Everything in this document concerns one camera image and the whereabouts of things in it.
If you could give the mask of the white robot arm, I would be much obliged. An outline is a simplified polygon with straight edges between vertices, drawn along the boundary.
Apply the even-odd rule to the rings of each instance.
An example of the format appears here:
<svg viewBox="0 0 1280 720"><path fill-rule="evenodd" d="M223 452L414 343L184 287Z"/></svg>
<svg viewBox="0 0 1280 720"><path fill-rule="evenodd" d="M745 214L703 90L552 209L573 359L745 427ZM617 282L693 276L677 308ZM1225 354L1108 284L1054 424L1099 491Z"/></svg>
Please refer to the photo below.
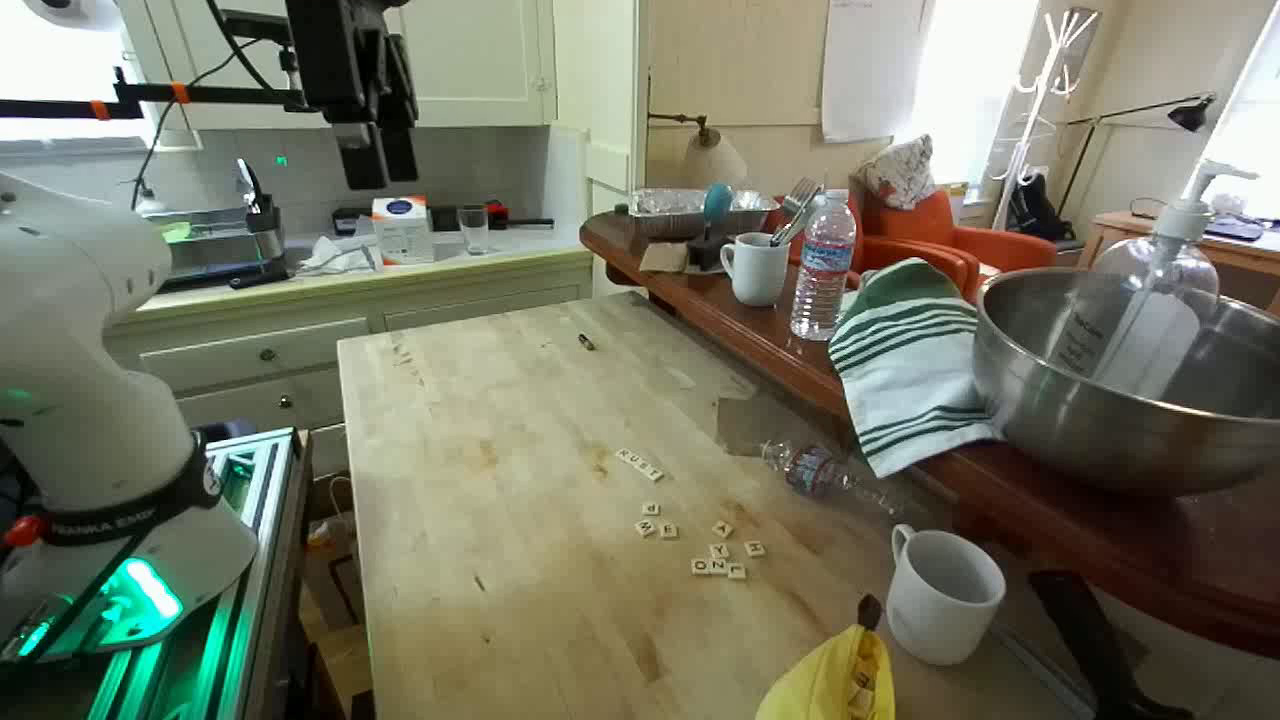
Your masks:
<svg viewBox="0 0 1280 720"><path fill-rule="evenodd" d="M2 562L2 659L161 639L254 555L172 388L103 349L172 253L118 209L17 177L0 196L0 421L42 519Z"/></svg>

